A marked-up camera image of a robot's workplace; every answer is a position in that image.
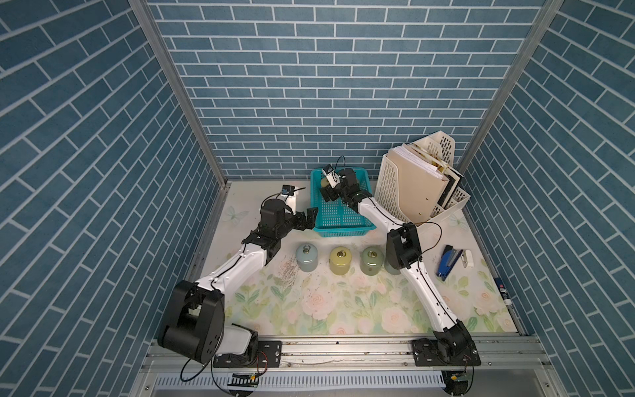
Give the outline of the blue-grey canister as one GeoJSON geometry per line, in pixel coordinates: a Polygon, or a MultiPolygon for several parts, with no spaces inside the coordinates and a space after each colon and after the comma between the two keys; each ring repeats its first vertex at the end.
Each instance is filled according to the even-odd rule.
{"type": "Polygon", "coordinates": [[[300,244],[296,249],[295,257],[299,269],[303,272],[313,272],[318,266],[318,250],[314,244],[300,244]]]}
{"type": "Polygon", "coordinates": [[[385,260],[385,269],[388,273],[398,276],[400,274],[400,263],[397,259],[386,259],[385,260]]]}

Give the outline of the green canister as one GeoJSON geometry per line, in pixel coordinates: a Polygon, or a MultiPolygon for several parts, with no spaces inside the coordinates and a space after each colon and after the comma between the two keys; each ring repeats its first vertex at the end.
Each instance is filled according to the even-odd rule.
{"type": "Polygon", "coordinates": [[[360,270],[367,276],[377,276],[384,266],[385,255],[377,246],[369,246],[361,253],[360,270]]]}

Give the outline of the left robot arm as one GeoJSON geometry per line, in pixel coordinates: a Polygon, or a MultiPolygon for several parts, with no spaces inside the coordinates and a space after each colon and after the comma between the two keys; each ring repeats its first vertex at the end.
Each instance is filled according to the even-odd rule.
{"type": "Polygon", "coordinates": [[[248,364],[256,360],[258,332],[226,325],[225,300],[269,264],[291,231],[314,228],[318,208],[296,211],[283,198],[268,198],[260,215],[257,228],[226,263],[197,281],[180,281],[175,286],[158,330],[160,347],[203,365],[226,355],[248,364]]]}

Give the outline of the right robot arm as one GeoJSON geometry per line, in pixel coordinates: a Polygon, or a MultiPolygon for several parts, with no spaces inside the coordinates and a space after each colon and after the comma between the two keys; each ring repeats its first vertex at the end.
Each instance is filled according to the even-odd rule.
{"type": "Polygon", "coordinates": [[[360,187],[351,168],[337,170],[326,165],[322,168],[322,178],[326,182],[320,190],[325,200],[342,200],[348,208],[386,233],[385,260],[405,277],[422,303],[432,325],[436,354],[441,363],[464,361],[479,365],[480,357],[471,334],[443,299],[423,264],[417,227],[400,221],[383,208],[372,193],[360,187]]]}

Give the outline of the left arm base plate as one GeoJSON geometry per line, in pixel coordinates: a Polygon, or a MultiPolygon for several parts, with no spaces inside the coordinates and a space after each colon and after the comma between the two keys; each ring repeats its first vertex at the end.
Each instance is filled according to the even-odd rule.
{"type": "Polygon", "coordinates": [[[213,359],[214,368],[278,368],[280,340],[261,340],[258,332],[236,324],[224,328],[223,339],[213,359]]]}

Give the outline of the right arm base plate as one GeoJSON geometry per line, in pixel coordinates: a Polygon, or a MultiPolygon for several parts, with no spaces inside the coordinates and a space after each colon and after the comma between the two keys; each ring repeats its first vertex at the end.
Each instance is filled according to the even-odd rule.
{"type": "Polygon", "coordinates": [[[475,342],[463,322],[442,332],[434,331],[434,338],[421,337],[411,342],[417,367],[478,367],[481,357],[475,342]]]}

